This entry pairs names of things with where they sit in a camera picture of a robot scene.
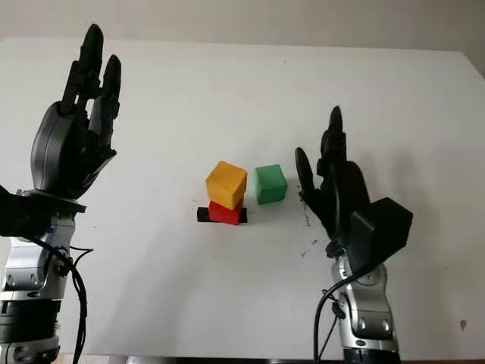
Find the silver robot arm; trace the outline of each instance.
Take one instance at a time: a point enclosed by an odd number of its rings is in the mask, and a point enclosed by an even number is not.
[[[86,210],[76,200],[116,155],[111,135],[121,78],[121,63],[112,55],[100,86],[102,46],[103,34],[93,24],[79,60],[71,65],[62,100],[48,108],[34,140],[34,190],[14,195],[0,187],[0,235],[11,237],[0,292],[0,364],[55,360],[57,314],[69,274],[80,298],[74,363],[83,349],[86,290],[70,257],[70,240],[76,214]],[[94,103],[88,118],[90,99]]]
[[[68,257],[74,226],[73,214],[52,216],[40,239]],[[57,314],[66,280],[62,261],[22,237],[11,238],[0,293],[0,362],[49,363],[56,359]]]
[[[333,304],[333,313],[339,319],[345,361],[400,363],[383,263],[406,245],[412,213],[388,197],[370,201],[361,169],[347,160],[346,134],[338,106],[332,110],[321,140],[317,174],[324,180],[319,188],[314,186],[313,172],[302,148],[296,149],[295,157],[302,189],[299,195],[325,227],[330,238],[327,256],[335,259],[335,284],[324,291],[315,314],[315,364],[323,353],[318,346],[321,311],[337,291],[339,299],[337,305]]]
[[[335,282],[350,277],[348,258],[340,256],[332,266]],[[340,344],[349,363],[396,363],[399,346],[393,314],[386,298],[387,272],[384,264],[339,290]]]

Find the white tabletop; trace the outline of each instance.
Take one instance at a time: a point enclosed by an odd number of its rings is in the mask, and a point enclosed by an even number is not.
[[[0,183],[12,192],[32,186],[33,137],[80,42],[0,43]],[[462,54],[107,39],[111,52],[123,64],[118,156],[80,200],[72,241],[95,249],[80,263],[86,353],[309,358],[331,261],[297,196],[294,150],[314,165],[340,105],[371,198],[415,214],[408,247],[387,263],[402,358],[485,357],[485,82]],[[250,177],[280,164],[286,199],[259,206],[249,189],[248,224],[197,223],[220,160]],[[70,352],[72,285],[59,318]],[[326,312],[322,329],[330,322]],[[337,334],[327,353],[341,357]]]

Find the green cube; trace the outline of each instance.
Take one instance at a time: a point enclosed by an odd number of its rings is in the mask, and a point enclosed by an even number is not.
[[[257,167],[255,169],[255,187],[259,205],[284,199],[288,184],[280,165]]]

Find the black tape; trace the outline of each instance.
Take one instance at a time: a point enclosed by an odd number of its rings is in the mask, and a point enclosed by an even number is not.
[[[207,207],[198,207],[197,208],[197,221],[198,222],[215,222],[218,223],[219,221],[212,221],[209,218],[209,209]],[[241,209],[241,213],[239,215],[239,223],[246,224],[248,222],[248,209],[243,207]]]

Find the wire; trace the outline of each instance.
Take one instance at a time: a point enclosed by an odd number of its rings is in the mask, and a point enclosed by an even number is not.
[[[320,362],[321,356],[324,355],[325,348],[327,347],[328,341],[330,340],[330,338],[332,336],[332,333],[333,333],[333,330],[335,328],[337,319],[338,318],[336,316],[333,319],[332,326],[330,327],[330,330],[328,331],[327,338],[325,339],[324,345],[321,347],[320,354],[318,355],[318,361],[317,362]]]
[[[73,277],[73,281],[76,282],[74,287],[76,289],[77,296],[80,302],[80,314],[79,314],[79,325],[77,328],[76,347],[74,349],[73,364],[77,364],[79,362],[81,353],[83,352],[84,343],[86,342],[86,317],[88,314],[86,287],[84,286],[83,279],[80,273],[77,271],[75,264],[73,264],[69,260],[69,257],[66,257],[64,254],[61,253],[61,251],[59,250],[59,247],[50,246],[47,243],[40,240],[38,237],[24,237],[24,238],[37,244],[38,246],[47,250],[50,254],[52,254],[59,260],[61,260],[64,263],[64,265],[70,270]]]
[[[81,260],[81,259],[82,259],[82,258],[83,258],[83,257],[84,257],[86,254],[89,254],[89,253],[91,253],[92,251],[94,251],[94,249],[91,249],[91,248],[78,248],[78,247],[76,247],[76,246],[71,246],[71,245],[70,245],[69,247],[70,247],[71,249],[73,249],[73,250],[79,250],[80,252],[84,252],[84,253],[82,253],[80,256],[78,256],[78,257],[76,258],[76,260],[74,261],[73,265],[74,265],[75,267],[77,267],[77,263],[79,263],[79,261],[80,261],[80,260]]]
[[[85,251],[87,251],[87,250],[94,250],[94,249],[91,249],[91,248],[78,248],[77,246],[72,246],[72,245],[70,245],[69,247],[70,247],[71,249],[73,249],[73,250],[79,250],[79,251],[81,251],[81,252],[85,252]]]
[[[330,165],[330,176],[332,177],[333,191],[335,193],[335,234],[338,234],[340,231],[340,187],[336,174],[337,169],[333,163]]]
[[[353,281],[358,280],[363,275],[366,275],[370,272],[373,268],[365,269],[360,271],[359,273],[355,273],[350,277],[342,279],[341,281],[336,282],[332,287],[330,287],[327,291],[324,292],[324,295],[320,298],[320,301],[317,305],[317,311],[315,312],[315,319],[313,322],[313,360],[315,364],[319,363],[318,359],[318,329],[320,327],[320,317],[321,317],[321,310],[324,308],[325,302],[333,296],[333,293],[336,290],[339,290],[343,286],[352,283]]]

